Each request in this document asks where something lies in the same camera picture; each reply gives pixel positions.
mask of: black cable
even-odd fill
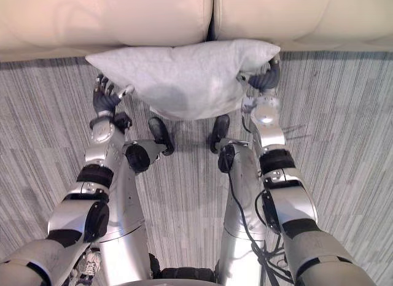
[[[281,241],[281,235],[278,235],[277,242],[276,242],[276,247],[274,248],[273,252],[276,252],[278,250],[278,247],[280,245],[280,241]]]
[[[266,226],[266,223],[265,223],[265,221],[263,220],[263,218],[261,217],[261,215],[260,215],[260,213],[259,213],[259,210],[258,210],[258,198],[261,197],[262,193],[263,193],[263,191],[260,192],[260,193],[258,194],[258,196],[255,198],[254,206],[255,206],[255,212],[257,213],[257,216],[258,216],[259,220]]]
[[[261,270],[261,272],[260,272],[259,285],[265,285],[265,271],[264,270]]]
[[[285,261],[285,258],[283,258],[283,259],[281,259],[281,260],[278,260],[277,263],[276,263],[276,266],[279,266],[278,263],[279,263],[280,261],[283,261],[283,262],[286,264],[286,266],[288,266],[288,263]]]
[[[274,267],[274,269],[277,269],[278,271],[281,271],[285,276],[287,277],[292,277],[290,274],[290,271],[283,269],[282,267],[275,265],[274,263],[272,263],[270,260],[268,260],[268,264],[272,267]]]
[[[246,127],[246,123],[244,122],[244,116],[241,116],[241,123],[243,124],[243,128],[246,132],[251,134],[251,131]]]
[[[275,254],[272,254],[269,258],[278,257],[278,256],[283,255],[283,254],[285,254],[285,252],[275,253]]]
[[[252,249],[252,251],[258,256],[258,262],[261,264],[260,257],[259,257],[259,255],[258,255],[258,253],[256,252],[257,249],[260,250],[260,248],[258,247],[258,245],[256,245],[256,246],[257,246],[257,247],[255,248],[254,245],[251,245],[251,249]],[[277,277],[279,277],[280,279],[282,279],[282,280],[284,280],[284,281],[286,281],[286,282],[288,282],[288,283],[291,283],[291,284],[294,283],[293,280],[292,280],[292,278],[290,278],[290,277],[291,277],[291,276],[290,276],[290,272],[286,272],[285,274],[288,274],[288,273],[289,273],[289,276],[288,276],[288,277],[284,277],[283,275],[281,275],[280,273],[278,273],[276,270],[274,270],[273,268],[269,267],[267,264],[266,264],[266,265],[261,264],[261,265],[266,269],[266,273],[268,274],[268,276],[269,276],[269,273],[273,273],[274,275],[276,275]]]

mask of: black joint cover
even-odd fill
[[[125,130],[129,128],[133,122],[125,112],[120,112],[113,118],[113,124],[124,134]]]
[[[216,278],[211,269],[206,268],[165,268],[161,272],[161,279],[191,279],[215,282]]]
[[[232,168],[233,159],[235,157],[235,148],[232,145],[225,145],[220,150],[219,169],[224,174],[228,174]]]
[[[259,158],[262,174],[281,168],[295,168],[295,162],[288,150],[277,149],[263,154]]]
[[[90,208],[86,223],[84,242],[94,242],[106,234],[106,227],[109,221],[109,207],[105,202],[96,202]]]
[[[76,230],[52,230],[46,239],[59,242],[64,248],[78,242],[82,233]]]
[[[86,165],[80,171],[77,182],[93,182],[109,188],[113,179],[113,172],[98,164]]]
[[[288,187],[302,187],[303,184],[298,180],[286,180],[284,182],[274,183],[271,181],[271,178],[265,179],[263,181],[263,186],[266,189],[278,189],[278,188],[288,188]]]
[[[125,152],[125,156],[128,164],[135,173],[138,174],[148,170],[150,166],[150,158],[149,154],[147,154],[146,150],[142,146],[137,144],[130,145]]]
[[[271,193],[268,190],[265,190],[262,193],[262,203],[262,209],[263,213],[265,214],[266,223],[274,233],[280,234],[281,229],[278,222],[276,206],[274,205],[273,198],[271,197]]]
[[[94,194],[89,193],[73,193],[68,194],[64,200],[102,200],[105,203],[109,202],[109,196],[101,189],[97,189]]]

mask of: black rubber band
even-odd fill
[[[109,188],[113,179],[113,172],[104,166],[91,164],[80,171],[77,182],[93,182]]]
[[[259,158],[262,174],[281,168],[294,168],[295,162],[288,150],[276,149]]]
[[[64,248],[74,245],[82,236],[81,232],[76,230],[52,230],[46,239],[59,242]]]
[[[305,262],[304,264],[302,264],[302,266],[297,270],[296,279],[299,278],[307,269],[309,269],[310,267],[315,266],[319,263],[321,263],[321,261],[317,257],[317,258],[313,258],[312,260],[309,260],[309,261]]]
[[[289,222],[283,223],[282,228],[284,229],[285,234],[291,239],[304,232],[321,230],[318,228],[317,223],[310,218],[290,220]]]
[[[28,263],[26,266],[41,277],[45,286],[52,286],[48,274],[40,266],[36,265],[35,263]]]
[[[343,257],[337,257],[338,260],[342,261],[343,263],[352,263],[350,260],[347,260],[346,258]]]
[[[100,189],[97,189],[97,191],[94,194],[88,194],[88,193],[71,193],[68,194],[67,196],[64,197],[63,200],[102,200],[106,203],[109,202],[109,196],[102,192],[99,192]]]

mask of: gray pillow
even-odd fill
[[[267,42],[238,39],[127,47],[86,60],[118,86],[133,85],[152,111],[172,120],[196,120],[240,108],[245,89],[236,76],[257,71],[278,52]]]

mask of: floor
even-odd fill
[[[0,63],[0,258],[45,237],[88,145],[93,79],[82,58]],[[319,226],[377,285],[393,285],[393,53],[282,54],[281,126]],[[149,107],[127,98],[129,138],[151,138]],[[249,140],[241,115],[230,136]],[[214,267],[228,179],[206,138],[214,119],[165,121],[176,153],[138,176],[149,249],[161,267]],[[100,275],[95,285],[104,285]]]

